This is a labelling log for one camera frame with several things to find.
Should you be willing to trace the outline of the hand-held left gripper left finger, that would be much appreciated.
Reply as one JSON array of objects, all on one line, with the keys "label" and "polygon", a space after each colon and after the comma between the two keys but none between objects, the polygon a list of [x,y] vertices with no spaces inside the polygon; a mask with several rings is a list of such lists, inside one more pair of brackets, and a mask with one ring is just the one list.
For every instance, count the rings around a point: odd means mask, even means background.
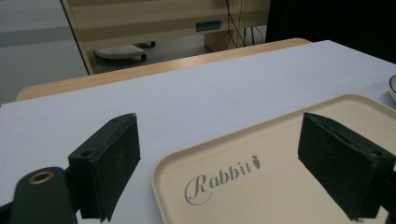
[{"label": "hand-held left gripper left finger", "polygon": [[73,151],[68,160],[81,216],[110,220],[140,161],[136,114],[108,121]]}]

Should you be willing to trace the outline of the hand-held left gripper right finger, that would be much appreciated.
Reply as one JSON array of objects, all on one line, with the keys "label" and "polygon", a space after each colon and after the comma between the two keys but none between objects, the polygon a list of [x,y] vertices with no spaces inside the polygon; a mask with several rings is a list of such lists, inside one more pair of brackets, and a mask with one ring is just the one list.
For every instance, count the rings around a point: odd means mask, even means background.
[{"label": "hand-held left gripper right finger", "polygon": [[298,158],[349,219],[375,218],[383,207],[396,221],[396,155],[333,119],[305,113]]}]

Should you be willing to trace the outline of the beige plastic tray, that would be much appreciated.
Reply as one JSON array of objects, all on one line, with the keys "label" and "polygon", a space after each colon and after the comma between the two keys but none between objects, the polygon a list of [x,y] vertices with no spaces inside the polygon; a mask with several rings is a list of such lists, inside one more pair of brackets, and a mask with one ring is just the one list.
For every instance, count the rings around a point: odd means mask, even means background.
[{"label": "beige plastic tray", "polygon": [[305,113],[396,155],[396,110],[343,95],[163,158],[152,187],[165,224],[384,224],[351,220],[298,158]]}]

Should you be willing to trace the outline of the white bowl with dark rim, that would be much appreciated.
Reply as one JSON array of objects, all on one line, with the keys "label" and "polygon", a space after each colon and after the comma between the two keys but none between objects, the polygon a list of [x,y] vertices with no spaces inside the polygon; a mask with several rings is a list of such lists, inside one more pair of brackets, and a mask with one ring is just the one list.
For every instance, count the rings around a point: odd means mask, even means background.
[{"label": "white bowl with dark rim", "polygon": [[389,79],[389,95],[396,102],[396,75]]}]

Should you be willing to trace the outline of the beige wooden desk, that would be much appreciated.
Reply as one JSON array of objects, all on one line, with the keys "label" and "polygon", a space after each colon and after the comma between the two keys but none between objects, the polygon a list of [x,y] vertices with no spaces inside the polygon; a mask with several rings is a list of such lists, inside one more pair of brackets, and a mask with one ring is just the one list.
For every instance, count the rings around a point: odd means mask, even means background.
[{"label": "beige wooden desk", "polygon": [[96,49],[203,35],[213,51],[243,45],[268,22],[271,0],[60,0],[89,74]]}]

